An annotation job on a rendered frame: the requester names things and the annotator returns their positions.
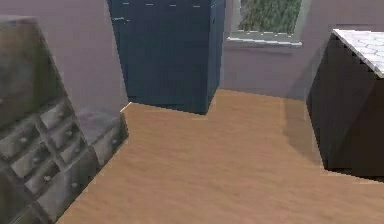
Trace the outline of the dark blue cupboard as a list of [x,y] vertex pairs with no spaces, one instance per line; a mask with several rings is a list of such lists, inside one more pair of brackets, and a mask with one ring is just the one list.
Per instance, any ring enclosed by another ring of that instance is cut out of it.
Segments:
[[220,84],[226,0],[107,0],[128,100],[206,114]]

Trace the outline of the grey chest of drawers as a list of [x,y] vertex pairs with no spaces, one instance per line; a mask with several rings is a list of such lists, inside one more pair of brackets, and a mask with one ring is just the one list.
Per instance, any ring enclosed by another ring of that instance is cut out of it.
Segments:
[[55,224],[127,137],[74,110],[35,18],[0,15],[0,224]]

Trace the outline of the window with white frame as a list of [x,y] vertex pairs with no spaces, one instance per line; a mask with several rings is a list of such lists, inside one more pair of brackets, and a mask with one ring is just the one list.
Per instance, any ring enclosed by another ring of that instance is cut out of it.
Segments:
[[301,47],[312,0],[232,0],[229,41]]

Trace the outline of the dark counter with white top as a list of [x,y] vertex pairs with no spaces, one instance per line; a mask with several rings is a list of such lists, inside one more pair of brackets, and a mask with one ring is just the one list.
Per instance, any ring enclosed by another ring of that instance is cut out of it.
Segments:
[[334,29],[307,109],[325,169],[384,178],[384,32]]

